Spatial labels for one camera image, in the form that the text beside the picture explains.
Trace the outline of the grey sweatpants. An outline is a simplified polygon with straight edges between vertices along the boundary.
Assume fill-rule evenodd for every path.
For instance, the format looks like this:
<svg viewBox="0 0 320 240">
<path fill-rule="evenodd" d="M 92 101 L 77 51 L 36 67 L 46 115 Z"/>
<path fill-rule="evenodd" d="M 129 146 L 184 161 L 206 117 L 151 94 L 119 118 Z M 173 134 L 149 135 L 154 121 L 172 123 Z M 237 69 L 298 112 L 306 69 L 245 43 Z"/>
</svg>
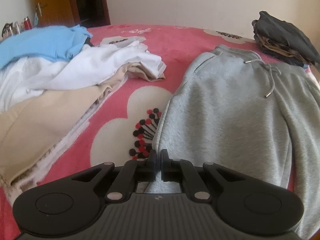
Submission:
<svg viewBox="0 0 320 240">
<path fill-rule="evenodd" d="M 298 235 L 319 230 L 319 88 L 303 68 L 223 45 L 201 54 L 163 110 L 152 146 L 284 188 L 294 172 L 305 208 Z"/>
</svg>

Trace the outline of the brown folded clothes in stack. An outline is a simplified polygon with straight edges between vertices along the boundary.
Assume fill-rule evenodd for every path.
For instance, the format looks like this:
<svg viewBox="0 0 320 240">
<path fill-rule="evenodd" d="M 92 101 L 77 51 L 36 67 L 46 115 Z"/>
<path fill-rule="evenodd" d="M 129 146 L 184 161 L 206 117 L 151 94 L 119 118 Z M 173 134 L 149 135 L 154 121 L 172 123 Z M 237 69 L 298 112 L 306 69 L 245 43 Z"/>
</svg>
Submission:
<svg viewBox="0 0 320 240">
<path fill-rule="evenodd" d="M 274 42 L 258 34 L 254 35 L 254 39 L 263 53 L 275 57 L 280 61 L 303 68 L 312 65 L 311 60 L 303 57 L 299 52 L 288 46 Z"/>
</svg>

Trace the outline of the pink floral blanket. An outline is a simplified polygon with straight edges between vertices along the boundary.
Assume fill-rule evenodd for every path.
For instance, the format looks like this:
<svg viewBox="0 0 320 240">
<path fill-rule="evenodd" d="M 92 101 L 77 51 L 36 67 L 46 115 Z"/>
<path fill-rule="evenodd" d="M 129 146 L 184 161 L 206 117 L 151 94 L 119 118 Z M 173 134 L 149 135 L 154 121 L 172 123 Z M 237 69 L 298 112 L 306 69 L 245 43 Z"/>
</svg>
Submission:
<svg viewBox="0 0 320 240">
<path fill-rule="evenodd" d="M 160 56 L 167 66 L 165 79 L 148 82 L 128 76 L 117 90 L 97 100 L 33 167 L 10 185 L 1 184 L 1 239 L 15 239 L 20 234 L 12 205 L 28 189 L 106 161 L 121 166 L 132 159 L 147 158 L 154 150 L 152 142 L 163 110 L 188 67 L 201 54 L 223 45 L 253 51 L 267 63 L 282 62 L 264 54 L 255 42 L 226 40 L 214 31 L 196 28 L 113 25 L 89 32 L 93 35 L 91 47 L 99 46 L 106 37 L 145 37 L 148 51 Z"/>
</svg>

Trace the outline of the beige garment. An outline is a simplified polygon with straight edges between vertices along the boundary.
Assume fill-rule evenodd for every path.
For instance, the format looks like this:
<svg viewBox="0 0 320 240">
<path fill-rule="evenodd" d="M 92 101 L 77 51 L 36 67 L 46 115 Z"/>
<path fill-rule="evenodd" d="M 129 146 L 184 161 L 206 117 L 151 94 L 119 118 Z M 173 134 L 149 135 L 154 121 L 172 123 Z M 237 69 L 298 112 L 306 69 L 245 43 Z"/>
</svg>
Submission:
<svg viewBox="0 0 320 240">
<path fill-rule="evenodd" d="M 120 87 L 127 77 L 148 82 L 165 79 L 141 63 L 126 63 L 100 85 L 75 90 L 47 90 L 1 114 L 1 184 L 10 185 L 33 167 L 76 125 L 100 98 Z"/>
</svg>

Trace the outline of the white garment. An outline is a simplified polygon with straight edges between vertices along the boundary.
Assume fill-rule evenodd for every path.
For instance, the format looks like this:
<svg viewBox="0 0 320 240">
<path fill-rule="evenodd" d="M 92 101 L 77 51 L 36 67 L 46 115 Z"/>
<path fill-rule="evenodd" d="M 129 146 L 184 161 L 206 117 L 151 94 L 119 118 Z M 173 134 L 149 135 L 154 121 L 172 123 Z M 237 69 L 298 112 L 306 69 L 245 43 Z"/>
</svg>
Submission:
<svg viewBox="0 0 320 240">
<path fill-rule="evenodd" d="M 138 64 L 152 80 L 163 77 L 166 64 L 148 51 L 143 36 L 106 37 L 99 46 L 84 45 L 71 61 L 23 57 L 1 70 L 1 112 L 45 90 L 73 90 L 100 85 L 125 64 Z"/>
</svg>

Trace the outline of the light blue garment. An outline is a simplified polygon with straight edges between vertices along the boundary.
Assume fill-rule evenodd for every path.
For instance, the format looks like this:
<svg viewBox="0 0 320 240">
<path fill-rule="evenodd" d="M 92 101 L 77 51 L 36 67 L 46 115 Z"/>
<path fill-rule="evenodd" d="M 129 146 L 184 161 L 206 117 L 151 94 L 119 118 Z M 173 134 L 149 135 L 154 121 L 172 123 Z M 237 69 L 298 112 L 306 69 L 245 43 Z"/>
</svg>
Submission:
<svg viewBox="0 0 320 240">
<path fill-rule="evenodd" d="M 49 61 L 71 61 L 92 34 L 79 25 L 52 25 L 34 28 L 1 42 L 1 68 L 23 57 L 42 57 Z"/>
</svg>

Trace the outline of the black folded garment on stack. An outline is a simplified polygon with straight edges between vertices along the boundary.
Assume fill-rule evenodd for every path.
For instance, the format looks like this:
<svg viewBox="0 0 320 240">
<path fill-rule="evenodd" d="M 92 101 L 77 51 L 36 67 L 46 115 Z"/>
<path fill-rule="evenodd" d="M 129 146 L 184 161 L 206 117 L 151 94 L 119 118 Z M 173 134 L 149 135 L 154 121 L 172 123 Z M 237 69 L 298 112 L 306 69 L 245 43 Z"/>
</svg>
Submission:
<svg viewBox="0 0 320 240">
<path fill-rule="evenodd" d="M 259 19 L 252 21 L 254 35 L 258 34 L 296 50 L 311 60 L 312 65 L 319 63 L 319 52 L 300 29 L 292 23 L 271 16 L 266 11 L 260 11 L 259 15 Z"/>
</svg>

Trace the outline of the wooden door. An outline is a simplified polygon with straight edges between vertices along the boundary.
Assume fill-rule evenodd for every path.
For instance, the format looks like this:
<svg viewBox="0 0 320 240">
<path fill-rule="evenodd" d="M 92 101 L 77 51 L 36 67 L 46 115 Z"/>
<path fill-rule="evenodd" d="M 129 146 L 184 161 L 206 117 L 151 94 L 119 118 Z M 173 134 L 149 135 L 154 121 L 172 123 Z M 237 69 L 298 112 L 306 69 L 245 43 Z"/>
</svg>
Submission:
<svg viewBox="0 0 320 240">
<path fill-rule="evenodd" d="M 86 28 L 110 25 L 107 0 L 34 0 L 39 27 L 81 25 Z"/>
</svg>

